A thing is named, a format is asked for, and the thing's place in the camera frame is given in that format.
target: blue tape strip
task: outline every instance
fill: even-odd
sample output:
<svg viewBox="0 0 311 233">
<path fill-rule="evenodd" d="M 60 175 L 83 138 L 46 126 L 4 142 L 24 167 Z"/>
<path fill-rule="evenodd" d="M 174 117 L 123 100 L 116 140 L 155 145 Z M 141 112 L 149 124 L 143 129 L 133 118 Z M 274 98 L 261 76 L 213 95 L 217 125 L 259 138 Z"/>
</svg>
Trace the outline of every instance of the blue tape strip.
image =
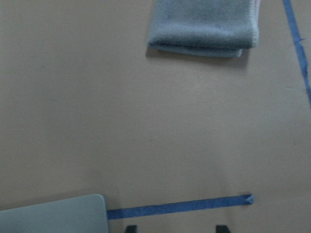
<svg viewBox="0 0 311 233">
<path fill-rule="evenodd" d="M 253 204 L 253 202 L 254 202 L 253 195 L 242 195 L 226 198 L 193 200 L 163 205 L 149 205 L 149 206 L 118 209 L 118 210 L 108 210 L 107 213 L 108 213 L 108 220 L 111 220 L 127 217 L 162 215 L 162 214 L 193 211 L 193 210 L 214 209 L 237 205 L 250 205 Z"/>
<path fill-rule="evenodd" d="M 300 43 L 303 39 L 300 37 L 300 33 L 299 33 L 299 29 L 298 29 L 297 22 L 295 19 L 295 14 L 293 11 L 291 0 L 283 0 L 283 4 L 284 4 L 285 12 L 287 15 L 288 24 L 292 32 L 292 36 L 293 36 L 294 44 L 296 47 L 299 64 L 300 64 L 300 69 L 301 69 L 301 72 L 304 78 L 306 91 L 307 91 L 307 95 L 309 98 L 309 104 L 311 107 L 311 88 L 310 88 L 310 84 L 308 80 L 308 61 L 307 61 L 303 46 Z"/>
</svg>

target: towel fold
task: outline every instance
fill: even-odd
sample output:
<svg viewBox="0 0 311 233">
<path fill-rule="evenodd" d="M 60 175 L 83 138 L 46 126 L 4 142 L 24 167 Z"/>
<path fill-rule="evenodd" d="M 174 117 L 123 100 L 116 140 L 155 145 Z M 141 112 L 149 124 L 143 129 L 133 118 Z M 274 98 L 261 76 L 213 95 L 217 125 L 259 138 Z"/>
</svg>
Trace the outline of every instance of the towel fold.
<svg viewBox="0 0 311 233">
<path fill-rule="evenodd" d="M 148 46 L 209 57 L 239 57 L 258 43 L 259 0 L 157 0 Z"/>
</svg>

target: towel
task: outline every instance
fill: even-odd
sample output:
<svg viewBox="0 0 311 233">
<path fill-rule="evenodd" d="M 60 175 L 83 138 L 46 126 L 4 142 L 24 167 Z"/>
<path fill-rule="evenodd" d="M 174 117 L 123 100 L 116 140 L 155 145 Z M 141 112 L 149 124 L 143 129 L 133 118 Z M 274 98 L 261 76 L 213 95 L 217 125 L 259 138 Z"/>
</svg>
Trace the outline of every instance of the towel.
<svg viewBox="0 0 311 233">
<path fill-rule="evenodd" d="M 260 0 L 157 0 L 148 47 L 239 57 L 258 44 Z"/>
</svg>

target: blue cloth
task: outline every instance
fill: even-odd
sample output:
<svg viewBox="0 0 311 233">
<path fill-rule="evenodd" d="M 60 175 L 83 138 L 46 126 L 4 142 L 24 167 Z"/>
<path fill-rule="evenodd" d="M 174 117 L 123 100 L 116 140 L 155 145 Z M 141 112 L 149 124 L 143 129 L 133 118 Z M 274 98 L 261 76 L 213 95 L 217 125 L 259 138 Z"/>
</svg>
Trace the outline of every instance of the blue cloth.
<svg viewBox="0 0 311 233">
<path fill-rule="evenodd" d="M 157 0 L 150 48 L 239 57 L 258 43 L 259 0 Z"/>
</svg>

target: table surface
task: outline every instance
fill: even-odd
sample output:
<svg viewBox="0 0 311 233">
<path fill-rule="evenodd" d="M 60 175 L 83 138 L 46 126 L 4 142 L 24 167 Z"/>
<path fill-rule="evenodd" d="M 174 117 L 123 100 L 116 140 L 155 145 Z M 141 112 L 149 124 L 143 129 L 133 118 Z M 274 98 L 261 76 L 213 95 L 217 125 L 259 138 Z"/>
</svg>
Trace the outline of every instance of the table surface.
<svg viewBox="0 0 311 233">
<path fill-rule="evenodd" d="M 261 2 L 259 46 L 236 59 L 148 50 L 154 3 L 0 0 L 0 210 L 252 193 L 110 232 L 309 233 L 311 110 L 282 1 Z M 310 1 L 293 7 L 311 58 Z"/>
</svg>

